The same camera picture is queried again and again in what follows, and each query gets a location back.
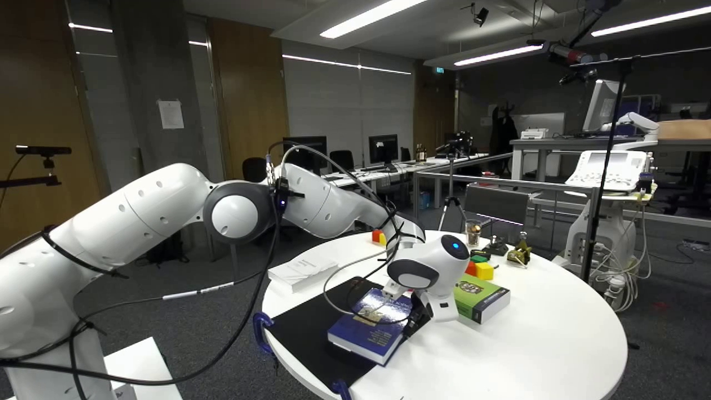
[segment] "paper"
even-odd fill
[[[183,130],[179,100],[158,100],[158,112],[162,130]]]

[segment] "computer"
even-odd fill
[[[582,133],[583,137],[607,137],[604,125],[610,125],[615,119],[619,82],[615,80],[594,80],[592,98],[587,107]]]
[[[370,165],[383,165],[392,170],[392,161],[398,161],[398,137],[370,137],[368,138]]]
[[[311,147],[317,149],[320,153],[329,152],[329,140],[326,137],[289,137],[284,138],[284,152],[289,152],[293,144],[302,144],[302,147]],[[329,163],[311,152],[293,152],[289,157],[290,165],[303,167],[313,173],[320,173],[320,170],[324,170]]]

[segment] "book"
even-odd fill
[[[462,277],[452,290],[452,301],[459,315],[484,324],[510,302],[510,292],[472,277]]]
[[[391,298],[372,288],[354,302],[352,315],[341,315],[331,324],[329,343],[370,363],[386,365],[401,343],[411,308],[409,298]]]

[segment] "blue book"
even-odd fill
[[[378,365],[386,365],[401,343],[411,301],[391,298],[370,290],[354,308],[354,315],[341,315],[329,329],[329,343]]]

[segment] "round white table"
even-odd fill
[[[368,233],[343,235],[313,247],[276,269],[299,269],[302,258],[346,265],[329,288],[378,268],[381,247]],[[494,284],[510,290],[510,304],[490,322],[426,322],[386,367],[372,367],[351,384],[354,400],[599,400],[608,399],[627,365],[627,337],[612,310],[580,278],[533,255],[529,268],[492,258]],[[261,312],[279,315],[322,292],[322,280],[284,290],[271,282]],[[320,399],[338,395],[302,367],[268,331],[279,365]]]

